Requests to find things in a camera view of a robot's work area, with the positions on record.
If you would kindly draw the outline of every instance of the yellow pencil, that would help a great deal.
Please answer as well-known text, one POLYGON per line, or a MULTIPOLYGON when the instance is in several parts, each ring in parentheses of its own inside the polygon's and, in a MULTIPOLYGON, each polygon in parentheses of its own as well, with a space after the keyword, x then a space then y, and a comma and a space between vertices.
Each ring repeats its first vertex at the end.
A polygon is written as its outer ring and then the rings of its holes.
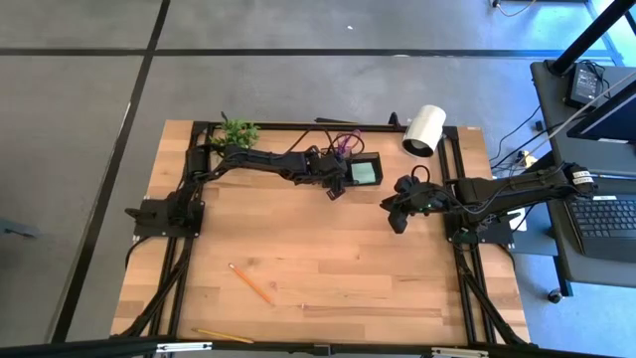
POLYGON ((197 333, 203 333, 203 334, 207 334, 207 335, 211 335, 211 336, 217 336, 217 337, 226 338, 226 339, 230 339, 230 340, 235 340, 235 341, 243 342, 243 343, 247 343, 247 344, 252 344, 254 342, 251 339, 242 338, 242 337, 236 337, 236 336, 232 336, 232 335, 225 334, 225 333, 209 331, 207 329, 192 328, 192 330, 197 332, 197 333))
POLYGON ((242 278, 243 281, 245 281, 245 283, 247 283, 251 289, 254 290, 254 292, 258 293, 259 296, 262 297, 262 299, 264 299, 267 303, 273 305, 274 302, 271 301, 271 298, 269 298, 269 296, 267 295, 267 293, 263 292, 262 289, 260 289, 256 283, 252 282, 251 279, 249 279, 249 277, 247 277, 245 275, 245 273, 243 273, 239 268, 237 268, 236 266, 234 266, 232 263, 229 263, 228 266, 230 267, 230 269, 232 269, 234 272, 237 273, 237 275, 242 278))

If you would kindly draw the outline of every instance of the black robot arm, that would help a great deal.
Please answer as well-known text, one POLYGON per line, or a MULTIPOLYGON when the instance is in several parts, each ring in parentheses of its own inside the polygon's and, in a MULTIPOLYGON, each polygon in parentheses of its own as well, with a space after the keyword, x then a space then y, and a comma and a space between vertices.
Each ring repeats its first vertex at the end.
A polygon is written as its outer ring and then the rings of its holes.
POLYGON ((347 163, 333 150, 321 152, 316 146, 305 151, 282 154, 242 148, 236 145, 196 145, 186 152, 184 179, 164 200, 146 199, 139 209, 126 209, 135 219, 135 235, 140 237, 193 237, 201 228, 204 203, 201 191, 206 182, 219 179, 231 169, 245 168, 276 173, 294 184, 322 184, 335 200, 345 192, 347 163), (210 170, 210 153, 223 160, 210 170))
POLYGON ((421 183, 415 176, 403 176, 395 185, 397 194, 383 200, 389 223, 398 234, 406 228, 409 215, 456 214, 466 231, 479 232, 493 219, 509 211, 549 200, 591 199, 595 185, 589 172, 576 164, 563 164, 510 178, 451 180, 452 191, 433 183, 421 183))

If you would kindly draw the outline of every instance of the gray carpet floor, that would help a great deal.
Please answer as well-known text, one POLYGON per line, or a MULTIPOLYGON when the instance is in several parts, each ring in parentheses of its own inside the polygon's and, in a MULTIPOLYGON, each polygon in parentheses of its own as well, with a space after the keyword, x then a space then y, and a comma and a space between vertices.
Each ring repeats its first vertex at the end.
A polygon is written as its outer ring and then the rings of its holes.
MULTIPOLYGON (((145 48, 160 3, 4 0, 0 48, 145 48)), ((595 4, 604 6, 603 1, 595 4)), ((505 6, 514 11, 523 4, 505 6)), ((562 50, 590 22, 585 6, 574 3, 538 3, 523 15, 505 18, 486 0, 180 0, 172 2, 159 48, 562 50)), ((636 66, 629 63, 634 54, 623 30, 612 39, 625 63, 636 66)), ((593 49, 605 47, 599 41, 593 49)), ((538 105, 532 61, 155 58, 70 339, 103 338, 109 332, 133 227, 123 209, 142 199, 166 119, 214 120, 224 110, 254 121, 323 116, 385 123, 392 111, 406 119, 432 103, 446 110, 449 124, 484 127, 494 155, 499 139, 538 105)), ((2 346, 45 339, 140 64, 139 57, 0 56, 0 217, 44 233, 35 240, 12 235, 0 240, 2 346)), ((504 149, 532 134, 524 127, 504 149)), ((575 284, 574 297, 553 305, 545 300, 557 287, 552 259, 516 256, 516 262, 535 343, 633 355, 636 290, 575 284)))

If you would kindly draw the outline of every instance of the wooden tabletop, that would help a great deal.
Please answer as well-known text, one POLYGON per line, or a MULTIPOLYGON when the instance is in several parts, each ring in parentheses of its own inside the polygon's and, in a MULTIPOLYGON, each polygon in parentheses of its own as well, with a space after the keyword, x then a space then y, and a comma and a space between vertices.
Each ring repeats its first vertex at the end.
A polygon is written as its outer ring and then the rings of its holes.
MULTIPOLYGON (((166 122, 148 187, 151 198, 164 198, 177 186, 191 128, 192 121, 166 122)), ((284 152, 300 134, 262 130, 255 148, 284 152)), ((481 130, 460 127, 459 136, 466 175, 491 177, 481 130)), ((381 153, 384 181, 347 188, 333 202, 320 186, 294 186, 253 170, 233 170, 205 186, 205 220, 188 271, 180 337, 204 338, 192 331, 203 328, 255 341, 466 343, 442 217, 411 217, 406 232, 396 235, 388 212, 379 206, 416 164, 428 166, 431 181, 440 183, 439 158, 406 155, 399 133, 363 133, 363 139, 366 151, 381 153), (274 305, 228 263, 242 269, 274 305)), ((297 149, 325 142, 324 133, 310 132, 297 149)), ((132 254, 112 333, 127 328, 154 294, 165 248, 166 239, 156 238, 132 254)), ((528 339, 510 258, 496 246, 480 249, 492 301, 517 334, 528 339)), ((170 307, 168 297, 161 332, 167 329, 170 307)), ((478 307, 473 299, 478 337, 483 338, 478 307)))

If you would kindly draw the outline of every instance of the potted plant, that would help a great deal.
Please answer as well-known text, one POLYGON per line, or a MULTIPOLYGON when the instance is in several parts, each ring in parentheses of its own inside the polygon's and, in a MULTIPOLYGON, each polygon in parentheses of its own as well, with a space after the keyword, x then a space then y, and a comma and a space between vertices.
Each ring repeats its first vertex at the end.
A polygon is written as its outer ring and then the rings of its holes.
POLYGON ((219 145, 235 144, 243 148, 252 148, 258 141, 257 125, 247 122, 244 119, 228 119, 226 114, 221 112, 224 122, 221 130, 224 135, 213 137, 212 141, 219 145))

